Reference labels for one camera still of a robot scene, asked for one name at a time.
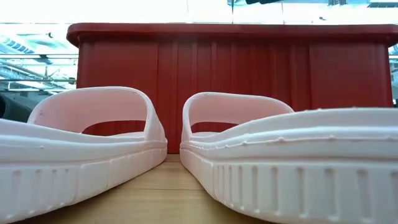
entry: red container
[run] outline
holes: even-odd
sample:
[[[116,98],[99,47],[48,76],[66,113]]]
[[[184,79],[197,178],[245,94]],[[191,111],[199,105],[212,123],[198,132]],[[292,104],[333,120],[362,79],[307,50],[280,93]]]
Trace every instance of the red container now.
[[[392,106],[388,46],[398,26],[74,24],[78,88],[130,86],[155,105],[178,153],[182,107],[201,91],[271,96],[294,110]],[[197,124],[221,131],[228,124]],[[101,123],[87,132],[140,131],[142,123]]]

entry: wooden surface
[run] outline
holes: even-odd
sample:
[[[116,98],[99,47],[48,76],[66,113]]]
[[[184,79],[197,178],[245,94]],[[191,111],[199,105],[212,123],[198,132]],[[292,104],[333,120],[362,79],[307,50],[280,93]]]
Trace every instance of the wooden surface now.
[[[168,155],[164,163],[125,184],[18,223],[268,223],[213,200],[179,159]]]

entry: pink slide sandal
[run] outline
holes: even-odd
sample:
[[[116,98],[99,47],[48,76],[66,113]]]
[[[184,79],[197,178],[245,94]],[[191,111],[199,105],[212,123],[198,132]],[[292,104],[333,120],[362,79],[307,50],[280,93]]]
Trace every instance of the pink slide sandal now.
[[[82,134],[105,121],[146,121],[143,132]],[[81,202],[159,165],[164,129],[143,92],[71,90],[40,102],[28,123],[0,119],[0,223]]]
[[[182,164],[227,207],[277,223],[397,223],[398,110],[293,112],[264,96],[198,93]],[[200,122],[233,123],[192,133]]]

